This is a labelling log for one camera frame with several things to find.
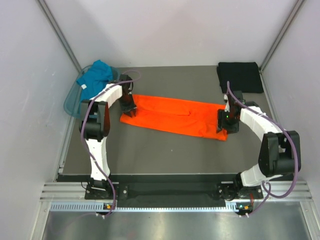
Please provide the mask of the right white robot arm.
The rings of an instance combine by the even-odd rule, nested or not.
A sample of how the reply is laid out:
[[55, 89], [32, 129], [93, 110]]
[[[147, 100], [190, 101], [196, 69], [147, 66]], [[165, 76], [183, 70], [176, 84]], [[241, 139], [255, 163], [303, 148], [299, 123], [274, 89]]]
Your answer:
[[282, 130], [253, 101], [245, 101], [241, 91], [224, 95], [225, 107], [217, 111], [217, 133], [235, 134], [245, 124], [261, 142], [257, 164], [238, 173], [233, 192], [245, 198], [262, 182], [294, 174], [301, 169], [300, 136]]

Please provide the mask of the orange t shirt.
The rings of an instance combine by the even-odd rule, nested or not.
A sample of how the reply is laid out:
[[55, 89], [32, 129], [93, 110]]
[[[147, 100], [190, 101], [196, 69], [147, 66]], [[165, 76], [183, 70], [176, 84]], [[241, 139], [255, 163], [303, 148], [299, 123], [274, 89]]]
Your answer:
[[222, 104], [134, 94], [133, 117], [122, 114], [120, 122], [136, 127], [192, 137], [226, 141], [226, 130], [217, 132]]

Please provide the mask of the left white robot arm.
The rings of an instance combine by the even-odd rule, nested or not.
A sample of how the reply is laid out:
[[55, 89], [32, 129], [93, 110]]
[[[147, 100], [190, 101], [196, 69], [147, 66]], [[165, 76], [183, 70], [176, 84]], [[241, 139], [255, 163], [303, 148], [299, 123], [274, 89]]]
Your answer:
[[105, 199], [114, 191], [113, 185], [107, 182], [111, 173], [106, 147], [111, 129], [109, 108], [115, 102], [119, 102], [125, 116], [132, 118], [137, 112], [137, 105], [132, 95], [135, 80], [128, 73], [125, 71], [120, 74], [116, 80], [107, 83], [98, 94], [80, 103], [79, 131], [81, 141], [90, 156], [90, 179], [98, 184], [96, 192]]

